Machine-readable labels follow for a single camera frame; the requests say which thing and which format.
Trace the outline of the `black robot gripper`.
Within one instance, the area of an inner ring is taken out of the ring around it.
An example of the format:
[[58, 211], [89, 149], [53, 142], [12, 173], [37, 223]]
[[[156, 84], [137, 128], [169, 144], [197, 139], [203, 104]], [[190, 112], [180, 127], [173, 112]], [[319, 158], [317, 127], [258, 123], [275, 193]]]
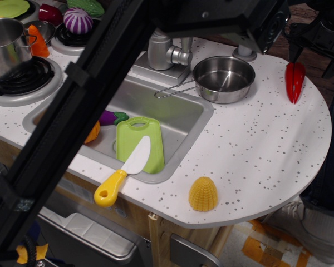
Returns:
[[309, 24], [291, 23], [289, 32], [284, 33], [288, 40], [288, 59], [296, 63], [305, 48], [330, 59], [323, 78], [334, 76], [334, 1], [306, 1], [318, 12]]

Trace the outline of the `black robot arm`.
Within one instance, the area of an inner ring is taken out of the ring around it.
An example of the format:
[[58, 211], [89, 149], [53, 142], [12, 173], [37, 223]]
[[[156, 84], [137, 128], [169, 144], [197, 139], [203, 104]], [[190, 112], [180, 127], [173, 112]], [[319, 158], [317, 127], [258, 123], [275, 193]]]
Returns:
[[[71, 164], [81, 164], [78, 150], [104, 108], [116, 95], [123, 79], [156, 28], [172, 37], [210, 34], [243, 34], [251, 49], [265, 53], [271, 41], [261, 38], [273, 26], [271, 17], [280, 9], [288, 14], [288, 1], [117, 1], [108, 11], [76, 63], [67, 67], [68, 77], [8, 174], [3, 177], [17, 200], [29, 200], [28, 210], [19, 211], [0, 196], [0, 256], [17, 260], [16, 247], [23, 240], [38, 212]], [[215, 212], [194, 211], [185, 201], [191, 179], [176, 171], [162, 188], [176, 190], [178, 198], [163, 211], [158, 189], [132, 180], [122, 195], [131, 202], [183, 228], [227, 226], [259, 217], [283, 206], [309, 186], [316, 176], [311, 165], [321, 166], [332, 141], [332, 122], [321, 95], [308, 93], [307, 105], [291, 104], [283, 90], [271, 99], [272, 107], [261, 117], [255, 108], [238, 106], [235, 115], [217, 120], [219, 133], [234, 145], [248, 146], [253, 154], [271, 160], [264, 172], [274, 172], [281, 188], [264, 194], [247, 184], [250, 194], [242, 206], [219, 207]]]

